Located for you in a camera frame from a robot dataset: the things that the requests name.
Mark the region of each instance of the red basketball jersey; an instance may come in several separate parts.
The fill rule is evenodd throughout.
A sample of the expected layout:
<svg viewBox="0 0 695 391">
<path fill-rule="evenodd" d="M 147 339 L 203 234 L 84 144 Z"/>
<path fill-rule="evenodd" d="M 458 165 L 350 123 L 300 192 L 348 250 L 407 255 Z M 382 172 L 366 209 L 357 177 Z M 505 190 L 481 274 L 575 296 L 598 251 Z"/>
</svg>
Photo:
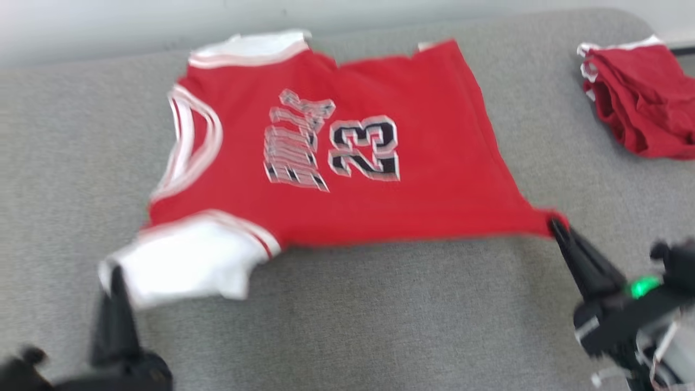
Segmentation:
<svg viewBox="0 0 695 391">
<path fill-rule="evenodd" d="M 519 193 L 454 41 L 337 65 L 304 34 L 192 54 L 150 223 L 114 258 L 136 305 L 242 298 L 287 246 L 549 236 Z"/>
</svg>

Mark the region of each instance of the white trim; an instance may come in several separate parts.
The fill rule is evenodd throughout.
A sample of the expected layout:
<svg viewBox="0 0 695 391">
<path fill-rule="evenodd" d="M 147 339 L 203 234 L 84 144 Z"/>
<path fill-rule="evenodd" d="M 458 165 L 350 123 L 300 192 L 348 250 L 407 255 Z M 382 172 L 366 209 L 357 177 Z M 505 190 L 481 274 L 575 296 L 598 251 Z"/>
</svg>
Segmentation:
<svg viewBox="0 0 695 391">
<path fill-rule="evenodd" d="M 195 134 L 193 129 L 193 117 L 181 116 L 179 112 L 179 123 L 180 130 L 177 134 L 180 134 L 180 141 L 178 145 L 174 147 L 176 152 L 172 151 L 174 155 L 174 160 L 170 157 L 169 165 L 171 168 L 167 169 L 167 174 L 160 182 L 160 185 L 155 189 L 150 195 L 151 202 L 155 202 L 158 199 L 173 196 L 176 193 L 189 187 L 196 179 L 212 164 L 212 162 L 217 157 L 220 147 L 222 146 L 223 132 L 222 123 L 215 111 L 203 103 L 200 99 L 196 98 L 193 94 L 188 92 L 184 87 L 180 85 L 175 85 L 174 89 L 170 93 L 170 99 L 176 102 L 176 107 L 181 108 L 181 104 L 185 104 L 188 110 L 195 110 L 200 115 L 202 115 L 207 121 L 207 130 L 205 140 L 202 145 L 196 151 L 196 153 L 190 158 L 181 158 L 180 156 L 186 152 L 184 147 L 189 146 L 188 155 L 190 155 L 190 149 L 193 147 L 192 135 Z M 178 167 L 178 162 L 181 159 L 186 160 L 186 165 L 182 166 L 180 172 L 176 170 Z"/>
<path fill-rule="evenodd" d="M 659 38 L 657 38 L 656 35 L 652 35 L 651 37 L 637 41 L 637 42 L 629 42 L 629 43 L 623 43 L 621 45 L 611 45 L 611 46 L 598 46 L 597 44 L 594 43 L 588 43 L 588 42 L 582 42 L 579 44 L 577 47 L 577 55 L 581 57 L 586 57 L 590 55 L 591 50 L 610 50 L 610 49 L 623 49 L 623 50 L 633 50 L 638 47 L 647 47 L 647 46 L 655 46 L 655 45 L 665 45 L 666 43 Z"/>
<path fill-rule="evenodd" d="M 244 299 L 251 271 L 270 258 L 266 247 L 272 255 L 280 251 L 267 230 L 222 211 L 204 211 L 143 232 L 99 265 L 99 279 L 108 291 L 111 271 L 120 265 L 137 309 L 216 294 Z"/>
<path fill-rule="evenodd" d="M 592 102 L 596 102 L 596 93 L 594 92 L 594 90 L 587 90 L 586 94 Z"/>
<path fill-rule="evenodd" d="M 172 100 L 179 109 L 179 121 L 181 123 L 179 129 L 179 132 L 181 133 L 179 138 L 181 148 L 179 149 L 179 156 L 174 161 L 174 168 L 171 176 L 171 180 L 173 181 L 183 174 L 186 166 L 188 165 L 190 154 L 193 151 L 195 130 L 193 129 L 193 112 L 190 110 L 190 106 L 178 99 Z"/>
<path fill-rule="evenodd" d="M 425 51 L 439 45 L 437 42 L 420 42 L 418 43 L 418 51 Z"/>
<path fill-rule="evenodd" d="M 230 39 L 202 47 L 191 53 L 188 64 L 209 69 L 230 65 L 261 66 L 286 61 L 309 49 L 305 30 L 287 30 L 278 33 L 235 35 Z"/>
<path fill-rule="evenodd" d="M 587 67 L 587 65 L 591 65 L 591 63 L 589 61 L 583 62 L 582 65 L 579 67 L 579 71 L 582 72 L 582 77 L 584 77 L 586 80 L 592 83 L 595 83 L 596 77 L 598 76 L 598 70 L 592 70 L 591 67 Z"/>
<path fill-rule="evenodd" d="M 177 157 L 180 155 L 181 150 L 181 121 L 179 119 L 179 110 L 171 97 L 169 97 L 169 106 L 171 107 L 172 115 L 174 116 L 174 130 L 176 132 L 176 143 L 174 143 L 171 152 L 169 152 L 167 168 L 164 170 L 162 179 L 160 179 L 156 189 L 162 189 L 169 184 L 169 181 L 173 176 L 174 166 L 176 165 L 175 161 L 177 160 Z"/>
</svg>

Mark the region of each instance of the gray fabric surface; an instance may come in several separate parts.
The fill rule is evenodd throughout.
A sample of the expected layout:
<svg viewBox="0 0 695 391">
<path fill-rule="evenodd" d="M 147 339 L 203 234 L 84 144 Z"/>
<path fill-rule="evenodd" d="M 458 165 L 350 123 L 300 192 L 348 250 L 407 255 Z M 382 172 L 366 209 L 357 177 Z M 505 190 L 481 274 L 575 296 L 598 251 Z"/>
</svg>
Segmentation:
<svg viewBox="0 0 695 391">
<path fill-rule="evenodd" d="M 312 45 L 346 61 L 455 37 L 525 196 L 637 276 L 652 240 L 695 232 L 695 163 L 622 150 L 582 93 L 575 48 L 650 34 L 631 15 L 581 10 Z M 145 218 L 174 140 L 165 94 L 185 59 L 0 74 L 0 351 L 35 342 L 50 377 L 83 369 L 95 265 Z M 515 237 L 292 250 L 253 273 L 247 301 L 185 301 L 138 321 L 178 390 L 592 390 L 602 363 L 574 340 L 578 299 L 553 242 Z"/>
<path fill-rule="evenodd" d="M 695 54 L 690 54 L 688 56 L 679 56 L 678 62 L 683 68 L 683 72 L 690 77 L 695 77 Z"/>
</svg>

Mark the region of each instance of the white wall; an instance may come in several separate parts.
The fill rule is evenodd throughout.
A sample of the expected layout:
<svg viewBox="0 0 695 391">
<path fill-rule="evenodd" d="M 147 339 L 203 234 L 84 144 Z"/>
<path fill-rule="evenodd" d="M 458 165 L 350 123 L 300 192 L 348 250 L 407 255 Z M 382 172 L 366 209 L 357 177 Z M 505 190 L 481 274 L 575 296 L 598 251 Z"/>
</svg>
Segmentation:
<svg viewBox="0 0 695 391">
<path fill-rule="evenodd" d="M 695 0 L 0 0 L 0 67 L 193 48 L 232 33 L 351 31 L 611 6 L 695 44 Z"/>
</svg>

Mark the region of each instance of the green led light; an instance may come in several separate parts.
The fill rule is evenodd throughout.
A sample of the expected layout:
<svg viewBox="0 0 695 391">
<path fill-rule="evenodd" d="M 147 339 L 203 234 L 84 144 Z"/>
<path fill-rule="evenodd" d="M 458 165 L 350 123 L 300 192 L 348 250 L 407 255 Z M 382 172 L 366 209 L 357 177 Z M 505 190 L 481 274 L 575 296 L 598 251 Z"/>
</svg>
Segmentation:
<svg viewBox="0 0 695 391">
<path fill-rule="evenodd" d="M 640 298 L 659 285 L 661 285 L 661 279 L 658 277 L 642 277 L 630 285 L 630 294 L 632 294 L 632 298 Z"/>
</svg>

